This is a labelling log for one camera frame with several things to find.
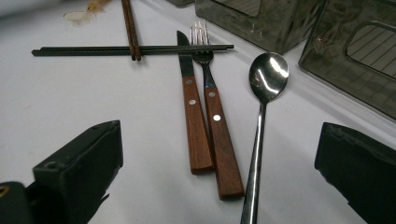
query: black chopsticks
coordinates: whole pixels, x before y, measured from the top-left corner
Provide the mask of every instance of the black chopsticks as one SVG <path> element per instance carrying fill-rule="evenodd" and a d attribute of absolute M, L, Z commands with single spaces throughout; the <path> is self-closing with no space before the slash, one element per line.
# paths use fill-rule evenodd
<path fill-rule="evenodd" d="M 180 52 L 195 52 L 203 50 L 227 50 L 233 45 L 203 45 L 203 46 L 139 46 L 141 55 L 176 54 Z M 36 57 L 47 56 L 120 56 L 131 55 L 129 47 L 43 47 L 34 49 Z"/>

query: wooden handle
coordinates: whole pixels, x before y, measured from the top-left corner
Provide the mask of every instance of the wooden handle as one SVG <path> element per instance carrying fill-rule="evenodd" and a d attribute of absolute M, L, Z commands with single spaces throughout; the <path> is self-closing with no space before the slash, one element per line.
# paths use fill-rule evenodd
<path fill-rule="evenodd" d="M 214 170 L 204 114 L 195 77 L 183 77 L 184 107 L 189 139 L 190 168 L 193 175 Z"/>
<path fill-rule="evenodd" d="M 231 200 L 243 197 L 245 190 L 217 88 L 205 88 L 205 105 L 214 151 L 219 198 Z"/>

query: knife handle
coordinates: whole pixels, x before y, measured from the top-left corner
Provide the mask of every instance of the knife handle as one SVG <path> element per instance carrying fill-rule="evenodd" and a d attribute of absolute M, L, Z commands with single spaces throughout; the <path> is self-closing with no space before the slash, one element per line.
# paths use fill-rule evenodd
<path fill-rule="evenodd" d="M 206 131 L 204 113 L 195 77 L 183 77 L 184 107 L 189 140 L 190 168 L 193 175 L 215 168 Z"/>

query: metal rivet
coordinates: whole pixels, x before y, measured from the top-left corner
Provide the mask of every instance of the metal rivet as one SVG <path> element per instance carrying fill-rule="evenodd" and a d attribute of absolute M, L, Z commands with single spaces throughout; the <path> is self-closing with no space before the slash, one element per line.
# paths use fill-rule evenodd
<path fill-rule="evenodd" d="M 221 120 L 221 116 L 220 115 L 215 115 L 215 116 L 213 116 L 213 120 L 219 121 L 219 120 Z"/>

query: fork handle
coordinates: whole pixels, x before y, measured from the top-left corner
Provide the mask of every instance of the fork handle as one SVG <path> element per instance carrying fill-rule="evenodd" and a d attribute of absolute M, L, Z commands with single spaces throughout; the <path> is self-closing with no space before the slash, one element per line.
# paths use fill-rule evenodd
<path fill-rule="evenodd" d="M 233 143 L 228 132 L 218 88 L 205 88 L 204 95 L 219 198 L 231 200 L 243 197 L 245 195 L 244 186 L 233 152 Z"/>

